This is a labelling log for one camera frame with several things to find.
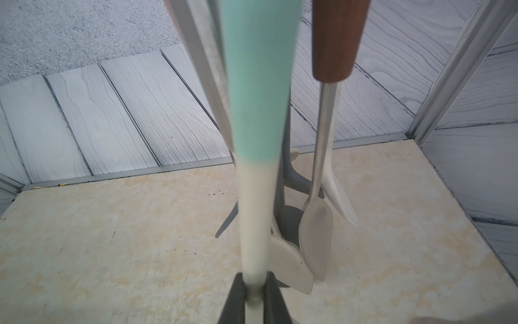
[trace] spatula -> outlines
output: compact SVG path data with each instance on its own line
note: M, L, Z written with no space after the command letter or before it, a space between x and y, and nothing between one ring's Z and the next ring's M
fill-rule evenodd
M369 3L370 0L318 0L313 3L313 76L322 82L322 89L334 87L334 83L346 79L351 74ZM331 168L335 107L338 101L339 95L335 104L329 107L332 110L332 122L324 161L322 188L338 213L358 226L358 217Z
M306 265L320 281L325 279L327 271L333 213L317 197L317 190L322 181L326 151L333 141L330 131L334 110L340 99L339 82L351 74L368 8L369 0L313 2L313 76L322 85L311 189L299 225L299 243Z
M294 234L288 231L288 229L291 229L290 222L296 221L295 219L290 219L294 216L290 211L295 208L285 204L283 175L283 161L281 159L275 190L274 219L271 225L272 237L268 255L268 270L272 271L275 274L275 278L283 284L302 293L310 294L313 289L313 275L304 263L299 248L295 245L298 241L291 242L293 239L297 240L298 236L295 234L291 235L291 238L283 237L284 235L290 236L290 234ZM284 227L284 233L279 229L281 226Z

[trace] metal handle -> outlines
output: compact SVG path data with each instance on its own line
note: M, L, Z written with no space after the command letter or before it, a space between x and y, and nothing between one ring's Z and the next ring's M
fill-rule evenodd
M322 83L320 85L319 121L316 133L315 156L313 158L313 175L311 177L311 189L309 199L315 199L320 191L324 160L327 148L327 139L330 135L333 110L340 99L340 82Z
M227 77L214 3L208 4L206 0L164 0L164 3L198 73L216 126L229 151L234 152Z

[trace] beige marble surface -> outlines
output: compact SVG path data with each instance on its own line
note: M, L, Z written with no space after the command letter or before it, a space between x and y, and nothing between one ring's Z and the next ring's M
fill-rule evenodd
M362 225L335 217L326 281L311 295L283 289L296 320L464 320L518 300L413 141L333 153ZM294 161L306 176L311 163L311 154ZM216 322L240 268L237 222L214 238L236 200L233 172L220 165L23 192L0 221L0 322ZM286 190L299 208L305 198Z

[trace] utensil head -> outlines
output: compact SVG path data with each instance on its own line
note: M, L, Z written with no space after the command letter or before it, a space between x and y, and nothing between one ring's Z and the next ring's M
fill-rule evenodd
M322 189L336 211L354 226L359 226L358 216L351 205L351 201L331 169L324 169Z
M309 202L300 220L298 239L306 266L320 281L325 279L332 234L331 208L320 198Z
M313 289L313 275L304 263L295 244L272 236L268 255L268 270L284 284L306 295Z

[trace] brown wooden handle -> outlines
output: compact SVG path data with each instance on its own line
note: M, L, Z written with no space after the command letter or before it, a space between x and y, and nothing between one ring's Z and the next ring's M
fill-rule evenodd
M313 0L313 76L339 82L352 72L370 0Z

